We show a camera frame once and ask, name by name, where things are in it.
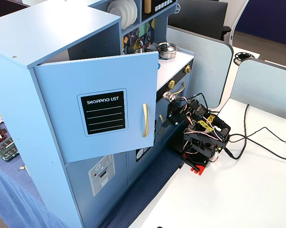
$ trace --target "blue tablecloth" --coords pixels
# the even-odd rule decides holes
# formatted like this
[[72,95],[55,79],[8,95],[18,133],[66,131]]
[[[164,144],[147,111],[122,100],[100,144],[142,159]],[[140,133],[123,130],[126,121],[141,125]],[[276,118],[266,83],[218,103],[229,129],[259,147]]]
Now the blue tablecloth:
[[10,228],[66,228],[50,212],[18,155],[10,162],[0,158],[0,216]]

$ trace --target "pot lid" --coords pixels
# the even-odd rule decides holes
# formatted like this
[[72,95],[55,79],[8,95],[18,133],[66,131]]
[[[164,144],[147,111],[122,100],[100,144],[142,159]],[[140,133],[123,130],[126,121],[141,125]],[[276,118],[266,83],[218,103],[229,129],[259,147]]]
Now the pot lid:
[[165,53],[174,53],[177,51],[177,47],[170,43],[160,43],[157,47],[157,49],[161,52]]

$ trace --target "blue wall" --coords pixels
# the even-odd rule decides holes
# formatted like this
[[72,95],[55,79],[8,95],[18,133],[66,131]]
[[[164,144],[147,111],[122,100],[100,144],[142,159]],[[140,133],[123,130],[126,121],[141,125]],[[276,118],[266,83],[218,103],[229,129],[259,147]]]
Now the blue wall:
[[286,0],[250,0],[236,30],[286,44]]

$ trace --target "open cabinet door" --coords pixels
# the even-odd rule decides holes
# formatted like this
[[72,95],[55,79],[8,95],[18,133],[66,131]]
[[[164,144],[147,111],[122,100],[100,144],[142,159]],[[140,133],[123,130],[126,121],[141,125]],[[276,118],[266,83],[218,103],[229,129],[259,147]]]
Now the open cabinet door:
[[64,162],[153,146],[157,71],[157,52],[34,67]]

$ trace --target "black cable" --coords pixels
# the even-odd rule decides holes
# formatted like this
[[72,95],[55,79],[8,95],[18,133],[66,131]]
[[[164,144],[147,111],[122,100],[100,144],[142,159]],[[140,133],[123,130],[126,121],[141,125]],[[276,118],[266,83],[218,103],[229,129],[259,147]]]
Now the black cable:
[[244,145],[243,145],[243,148],[242,148],[242,150],[241,150],[239,156],[236,157],[236,158],[235,158],[233,155],[232,155],[232,157],[231,157],[231,155],[230,155],[230,154],[232,154],[231,152],[230,152],[230,154],[227,153],[232,159],[235,159],[235,160],[238,160],[238,159],[241,157],[241,155],[243,154],[243,152],[244,152],[244,150],[245,150],[245,148],[246,148],[246,146],[247,146],[247,138],[248,138],[248,137],[247,137],[246,118],[247,118],[248,107],[249,107],[249,104],[247,105],[246,110],[244,111],[244,119],[243,119],[243,124],[244,124]]
[[280,155],[278,155],[278,154],[274,153],[273,151],[269,150],[267,147],[265,147],[265,146],[263,146],[263,145],[257,143],[256,141],[254,141],[254,140],[252,140],[252,139],[250,139],[250,138],[247,138],[247,139],[250,140],[252,143],[255,143],[256,145],[262,147],[263,149],[269,151],[270,153],[272,153],[273,155],[277,156],[278,158],[281,158],[281,159],[283,159],[283,160],[286,160],[286,158],[281,157]]
[[231,137],[232,137],[232,136],[235,136],[235,135],[238,135],[238,136],[242,136],[242,137],[243,137],[242,139],[239,139],[239,140],[236,140],[236,141],[230,141],[231,143],[236,143],[236,142],[239,142],[239,141],[241,141],[241,140],[243,140],[243,139],[245,140],[244,146],[243,146],[243,148],[242,148],[242,150],[241,150],[239,156],[238,156],[237,158],[235,158],[234,155],[231,153],[231,151],[229,151],[229,149],[226,148],[226,147],[223,148],[224,151],[225,151],[225,152],[227,153],[227,155],[228,155],[229,157],[231,157],[232,159],[238,160],[238,159],[241,157],[241,155],[242,155],[242,153],[243,153],[243,151],[244,151],[244,149],[245,149],[245,147],[246,147],[246,145],[247,145],[247,140],[250,140],[252,143],[255,143],[256,145],[260,146],[261,148],[263,148],[263,149],[269,151],[271,154],[275,155],[276,157],[281,158],[281,159],[283,159],[283,160],[286,160],[286,158],[284,158],[284,157],[282,157],[282,156],[280,156],[280,155],[274,153],[273,151],[271,151],[271,150],[268,149],[267,147],[265,147],[265,146],[263,146],[263,145],[257,143],[256,141],[254,141],[254,140],[252,140],[252,139],[249,138],[250,136],[256,134],[257,132],[260,132],[262,129],[267,129],[270,133],[272,133],[272,134],[273,134],[276,138],[278,138],[280,141],[286,143],[286,141],[284,141],[284,140],[282,140],[281,138],[279,138],[277,135],[275,135],[273,132],[271,132],[267,127],[263,127],[263,128],[261,128],[261,129],[255,131],[254,133],[250,134],[249,136],[247,136],[246,116],[247,116],[248,106],[249,106],[249,104],[247,105],[246,110],[245,110],[245,112],[244,112],[244,135],[242,135],[242,134],[232,134],[232,135],[231,135]]
[[[277,139],[279,139],[280,141],[286,143],[286,141],[284,141],[283,139],[279,138],[277,135],[275,135],[273,132],[271,132],[271,130],[269,130],[267,127],[260,128],[259,130],[257,130],[257,131],[255,131],[254,133],[250,134],[248,137],[251,137],[252,135],[256,134],[257,132],[260,132],[260,131],[263,130],[263,129],[268,130],[268,131],[269,131],[272,135],[274,135]],[[244,138],[238,139],[238,140],[236,140],[236,141],[231,141],[231,140],[230,140],[230,142],[231,142],[231,143],[236,143],[236,142],[239,142],[239,141],[241,141],[241,140],[243,140],[243,139],[244,139]]]
[[188,100],[191,100],[191,99],[193,99],[193,98],[195,98],[195,97],[198,97],[199,95],[202,96],[202,98],[203,98],[203,100],[204,100],[204,103],[205,103],[205,106],[206,106],[206,110],[209,111],[208,103],[206,102],[206,99],[205,99],[203,93],[198,93],[197,95],[192,96],[191,98],[188,98]]

